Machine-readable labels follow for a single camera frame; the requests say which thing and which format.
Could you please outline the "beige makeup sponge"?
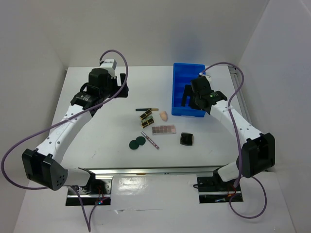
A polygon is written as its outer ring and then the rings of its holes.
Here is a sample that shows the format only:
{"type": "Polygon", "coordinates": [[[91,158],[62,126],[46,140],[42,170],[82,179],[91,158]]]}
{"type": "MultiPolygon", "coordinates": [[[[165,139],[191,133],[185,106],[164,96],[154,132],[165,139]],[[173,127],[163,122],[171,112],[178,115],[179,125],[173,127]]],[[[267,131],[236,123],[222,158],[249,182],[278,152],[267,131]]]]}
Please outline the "beige makeup sponge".
{"type": "Polygon", "coordinates": [[[163,121],[167,121],[168,120],[168,115],[167,115],[167,112],[166,111],[162,111],[159,113],[160,115],[160,118],[163,120],[163,121]]]}

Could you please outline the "dark green mascara tube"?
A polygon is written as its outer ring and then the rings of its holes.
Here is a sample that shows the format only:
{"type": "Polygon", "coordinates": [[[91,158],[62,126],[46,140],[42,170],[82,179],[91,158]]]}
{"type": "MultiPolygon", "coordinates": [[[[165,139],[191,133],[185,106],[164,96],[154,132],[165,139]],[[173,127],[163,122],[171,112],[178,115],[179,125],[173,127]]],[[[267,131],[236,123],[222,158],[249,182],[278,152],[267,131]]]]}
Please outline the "dark green mascara tube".
{"type": "Polygon", "coordinates": [[[136,108],[135,111],[158,111],[159,108],[136,108]]]}

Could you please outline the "black square compact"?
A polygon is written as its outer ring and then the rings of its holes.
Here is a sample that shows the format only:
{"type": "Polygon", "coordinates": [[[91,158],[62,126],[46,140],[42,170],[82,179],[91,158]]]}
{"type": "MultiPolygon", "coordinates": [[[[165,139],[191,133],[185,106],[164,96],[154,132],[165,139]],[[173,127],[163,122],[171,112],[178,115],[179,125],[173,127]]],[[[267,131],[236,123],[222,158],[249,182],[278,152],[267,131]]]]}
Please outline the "black square compact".
{"type": "Polygon", "coordinates": [[[192,146],[194,141],[194,136],[191,133],[181,133],[180,144],[184,146],[192,146]]]}

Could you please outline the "green round compact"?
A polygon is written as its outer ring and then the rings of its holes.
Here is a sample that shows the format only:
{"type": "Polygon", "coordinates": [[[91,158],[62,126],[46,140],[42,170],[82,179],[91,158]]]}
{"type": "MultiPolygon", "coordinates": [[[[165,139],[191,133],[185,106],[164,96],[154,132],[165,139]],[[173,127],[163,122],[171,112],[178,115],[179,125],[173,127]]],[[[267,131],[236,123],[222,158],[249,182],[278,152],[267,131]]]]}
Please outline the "green round compact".
{"type": "Polygon", "coordinates": [[[139,143],[136,140],[132,140],[129,143],[129,148],[132,150],[136,150],[139,147],[139,143]]]}
{"type": "Polygon", "coordinates": [[[143,137],[143,136],[139,136],[139,137],[136,138],[136,142],[137,142],[140,146],[142,146],[142,145],[145,144],[146,139],[145,139],[145,137],[143,137]]]}

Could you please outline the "red lip gloss tube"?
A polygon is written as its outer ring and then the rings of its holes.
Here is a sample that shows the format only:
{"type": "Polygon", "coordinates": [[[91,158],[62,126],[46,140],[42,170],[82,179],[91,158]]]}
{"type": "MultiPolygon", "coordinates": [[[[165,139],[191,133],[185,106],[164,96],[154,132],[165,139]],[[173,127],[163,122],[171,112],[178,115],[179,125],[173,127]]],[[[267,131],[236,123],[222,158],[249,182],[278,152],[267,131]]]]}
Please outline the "red lip gloss tube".
{"type": "Polygon", "coordinates": [[[148,140],[157,150],[160,149],[160,147],[143,131],[141,131],[141,134],[148,140]]]}

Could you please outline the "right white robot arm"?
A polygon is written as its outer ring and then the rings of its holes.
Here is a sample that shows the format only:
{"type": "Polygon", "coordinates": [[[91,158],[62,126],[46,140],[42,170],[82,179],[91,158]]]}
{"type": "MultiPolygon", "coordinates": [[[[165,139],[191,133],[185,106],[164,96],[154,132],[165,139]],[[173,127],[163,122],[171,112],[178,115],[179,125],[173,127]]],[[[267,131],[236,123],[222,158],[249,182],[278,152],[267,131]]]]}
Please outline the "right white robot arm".
{"type": "Polygon", "coordinates": [[[275,165],[275,138],[271,133],[262,133],[253,127],[234,107],[221,91],[211,89],[208,79],[200,76],[186,85],[181,105],[203,110],[218,120],[238,143],[238,158],[214,172],[212,185],[224,190],[229,181],[239,183],[241,177],[251,178],[275,165]]]}

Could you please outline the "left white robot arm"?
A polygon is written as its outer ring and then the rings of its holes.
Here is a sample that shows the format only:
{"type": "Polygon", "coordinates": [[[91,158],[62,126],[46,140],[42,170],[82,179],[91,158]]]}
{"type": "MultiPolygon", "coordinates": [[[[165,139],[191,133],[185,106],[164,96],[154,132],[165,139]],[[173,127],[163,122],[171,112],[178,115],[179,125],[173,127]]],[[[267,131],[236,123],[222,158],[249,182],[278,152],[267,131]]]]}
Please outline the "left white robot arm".
{"type": "Polygon", "coordinates": [[[63,186],[78,186],[89,194],[102,184],[96,175],[84,168],[61,166],[64,155],[80,130],[94,117],[108,98],[128,97],[128,87],[117,84],[115,68],[101,65],[88,75],[88,82],[73,97],[64,115],[64,123],[34,150],[26,149],[22,161],[29,180],[53,191],[63,186]]]}

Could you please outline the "blue plastic organizer bin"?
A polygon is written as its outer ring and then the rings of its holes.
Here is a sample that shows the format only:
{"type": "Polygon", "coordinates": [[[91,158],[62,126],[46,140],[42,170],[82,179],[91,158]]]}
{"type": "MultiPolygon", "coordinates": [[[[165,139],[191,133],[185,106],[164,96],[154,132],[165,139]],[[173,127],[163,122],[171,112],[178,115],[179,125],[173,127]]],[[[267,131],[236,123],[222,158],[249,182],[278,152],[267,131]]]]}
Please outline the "blue plastic organizer bin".
{"type": "Polygon", "coordinates": [[[191,80],[198,78],[199,73],[205,69],[203,64],[174,63],[173,89],[172,89],[172,115],[204,117],[205,111],[192,108],[193,92],[191,80]]]}

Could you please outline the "upper black gold lipstick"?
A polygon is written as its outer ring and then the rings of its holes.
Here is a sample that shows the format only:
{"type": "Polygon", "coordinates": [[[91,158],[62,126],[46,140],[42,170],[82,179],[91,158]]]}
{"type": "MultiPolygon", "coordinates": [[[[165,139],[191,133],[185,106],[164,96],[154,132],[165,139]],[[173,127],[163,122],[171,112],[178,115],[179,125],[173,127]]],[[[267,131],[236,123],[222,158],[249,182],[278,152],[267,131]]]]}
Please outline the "upper black gold lipstick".
{"type": "Polygon", "coordinates": [[[151,114],[152,114],[152,110],[151,110],[151,109],[148,109],[148,110],[146,110],[146,111],[140,116],[140,119],[141,119],[141,120],[144,120],[144,119],[146,119],[147,117],[149,117],[151,114]]]}

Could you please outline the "black gold lipstick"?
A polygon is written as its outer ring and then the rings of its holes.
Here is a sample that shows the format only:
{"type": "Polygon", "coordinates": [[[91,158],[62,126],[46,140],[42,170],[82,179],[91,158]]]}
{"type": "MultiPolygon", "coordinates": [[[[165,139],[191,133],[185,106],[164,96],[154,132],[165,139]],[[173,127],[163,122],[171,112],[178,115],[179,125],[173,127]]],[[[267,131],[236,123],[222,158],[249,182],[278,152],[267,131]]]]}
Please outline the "black gold lipstick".
{"type": "Polygon", "coordinates": [[[141,119],[141,120],[144,120],[144,119],[146,119],[147,117],[149,117],[151,114],[152,114],[152,110],[151,110],[151,109],[148,109],[148,110],[146,110],[146,111],[140,116],[140,119],[141,119]]]}
{"type": "Polygon", "coordinates": [[[153,123],[154,123],[154,119],[151,118],[151,119],[148,119],[146,121],[143,121],[141,123],[141,127],[144,129],[144,128],[148,127],[149,125],[153,124],[153,123]]]}

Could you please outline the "green lip balm tube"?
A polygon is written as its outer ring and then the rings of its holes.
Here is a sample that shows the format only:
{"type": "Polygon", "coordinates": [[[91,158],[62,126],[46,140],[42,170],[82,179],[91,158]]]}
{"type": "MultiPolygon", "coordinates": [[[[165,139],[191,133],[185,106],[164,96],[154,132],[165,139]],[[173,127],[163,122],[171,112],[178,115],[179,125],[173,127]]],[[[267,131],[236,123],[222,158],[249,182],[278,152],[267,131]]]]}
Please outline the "green lip balm tube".
{"type": "Polygon", "coordinates": [[[150,120],[150,119],[153,119],[153,116],[149,116],[149,117],[147,117],[147,118],[141,120],[141,122],[143,123],[143,122],[145,122],[145,121],[147,121],[147,120],[150,120]]]}

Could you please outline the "lower black gold lipstick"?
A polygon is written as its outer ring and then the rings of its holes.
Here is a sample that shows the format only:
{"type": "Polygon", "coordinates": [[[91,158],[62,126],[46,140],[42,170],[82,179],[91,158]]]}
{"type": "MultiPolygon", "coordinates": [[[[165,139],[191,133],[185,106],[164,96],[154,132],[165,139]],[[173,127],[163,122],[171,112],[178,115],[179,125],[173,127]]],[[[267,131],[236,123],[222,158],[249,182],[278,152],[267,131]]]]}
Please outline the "lower black gold lipstick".
{"type": "Polygon", "coordinates": [[[146,121],[143,121],[141,123],[141,127],[144,129],[144,128],[148,127],[149,125],[153,124],[153,123],[154,123],[154,119],[151,118],[151,119],[148,119],[146,121]]]}

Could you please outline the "eyeshadow palette clear case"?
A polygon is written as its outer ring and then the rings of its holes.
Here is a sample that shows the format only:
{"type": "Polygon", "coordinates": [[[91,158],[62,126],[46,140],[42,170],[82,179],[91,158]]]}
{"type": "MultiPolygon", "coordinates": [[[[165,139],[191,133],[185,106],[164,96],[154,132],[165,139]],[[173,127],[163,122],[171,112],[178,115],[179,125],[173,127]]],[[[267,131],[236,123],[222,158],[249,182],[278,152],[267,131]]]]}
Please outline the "eyeshadow palette clear case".
{"type": "Polygon", "coordinates": [[[174,125],[153,126],[152,135],[176,134],[174,125]]]}

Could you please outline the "right side aluminium rail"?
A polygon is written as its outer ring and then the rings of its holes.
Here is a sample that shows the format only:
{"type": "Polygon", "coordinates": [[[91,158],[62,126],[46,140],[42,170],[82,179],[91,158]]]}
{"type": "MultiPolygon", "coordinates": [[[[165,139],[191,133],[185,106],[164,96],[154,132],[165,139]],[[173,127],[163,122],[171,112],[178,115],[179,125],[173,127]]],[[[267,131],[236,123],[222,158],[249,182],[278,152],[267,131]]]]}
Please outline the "right side aluminium rail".
{"type": "MultiPolygon", "coordinates": [[[[238,72],[238,70],[232,66],[228,66],[229,69],[229,73],[234,85],[234,89],[237,90],[238,87],[240,86],[240,73],[238,72]]],[[[248,109],[247,109],[247,105],[245,102],[245,98],[244,95],[242,93],[242,89],[240,89],[240,91],[238,92],[238,94],[236,95],[237,100],[239,102],[239,106],[240,106],[240,112],[241,115],[250,123],[252,123],[248,109]]]]}

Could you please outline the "aluminium rail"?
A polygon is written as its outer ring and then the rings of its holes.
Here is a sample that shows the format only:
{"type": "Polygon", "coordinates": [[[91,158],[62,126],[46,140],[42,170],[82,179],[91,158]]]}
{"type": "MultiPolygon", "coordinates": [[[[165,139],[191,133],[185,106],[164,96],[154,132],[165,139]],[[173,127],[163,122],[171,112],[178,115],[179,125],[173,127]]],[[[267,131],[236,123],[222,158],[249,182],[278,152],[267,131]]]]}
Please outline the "aluminium rail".
{"type": "MultiPolygon", "coordinates": [[[[240,86],[240,73],[238,72],[238,70],[232,66],[228,66],[229,69],[229,73],[234,85],[234,89],[237,90],[238,87],[240,86]]],[[[245,98],[244,95],[242,93],[242,89],[240,89],[240,91],[238,92],[238,94],[236,95],[237,100],[239,102],[239,106],[240,106],[240,112],[241,115],[250,123],[252,123],[248,109],[247,109],[247,105],[245,102],[245,98]]]]}
{"type": "Polygon", "coordinates": [[[176,166],[176,167],[135,167],[135,168],[67,168],[68,171],[87,171],[97,175],[163,175],[163,174],[212,174],[219,166],[176,166]]]}

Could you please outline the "front aluminium rail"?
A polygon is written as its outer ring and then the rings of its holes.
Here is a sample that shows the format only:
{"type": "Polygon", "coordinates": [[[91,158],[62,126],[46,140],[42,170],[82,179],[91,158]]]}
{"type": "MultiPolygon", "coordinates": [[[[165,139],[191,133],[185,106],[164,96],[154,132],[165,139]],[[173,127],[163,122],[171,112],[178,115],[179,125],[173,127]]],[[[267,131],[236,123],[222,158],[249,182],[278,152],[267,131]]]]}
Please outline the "front aluminium rail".
{"type": "Polygon", "coordinates": [[[87,171],[97,175],[163,175],[163,174],[212,174],[219,166],[176,166],[176,167],[135,167],[135,168],[67,168],[68,171],[87,171]]]}

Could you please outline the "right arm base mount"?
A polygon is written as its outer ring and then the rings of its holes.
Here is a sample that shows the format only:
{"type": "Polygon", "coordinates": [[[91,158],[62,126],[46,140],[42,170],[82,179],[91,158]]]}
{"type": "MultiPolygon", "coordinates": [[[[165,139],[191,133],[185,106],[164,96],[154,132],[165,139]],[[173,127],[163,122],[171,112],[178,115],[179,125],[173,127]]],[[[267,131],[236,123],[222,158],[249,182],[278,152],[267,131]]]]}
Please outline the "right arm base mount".
{"type": "Polygon", "coordinates": [[[234,187],[234,180],[222,182],[215,177],[197,177],[197,183],[193,188],[198,190],[199,202],[225,203],[243,202],[241,187],[234,187]]]}

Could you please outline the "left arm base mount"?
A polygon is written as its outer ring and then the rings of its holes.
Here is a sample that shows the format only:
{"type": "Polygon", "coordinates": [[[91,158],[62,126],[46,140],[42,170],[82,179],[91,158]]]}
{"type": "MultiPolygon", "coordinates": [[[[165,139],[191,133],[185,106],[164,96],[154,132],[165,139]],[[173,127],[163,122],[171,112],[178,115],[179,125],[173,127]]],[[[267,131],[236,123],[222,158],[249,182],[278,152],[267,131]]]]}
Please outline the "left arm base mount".
{"type": "MultiPolygon", "coordinates": [[[[111,189],[112,176],[97,175],[97,180],[100,180],[91,190],[86,190],[82,187],[75,187],[79,193],[84,206],[94,206],[98,203],[99,206],[109,206],[111,204],[111,189]]],[[[66,198],[66,206],[80,206],[76,192],[69,187],[66,198]]]]}

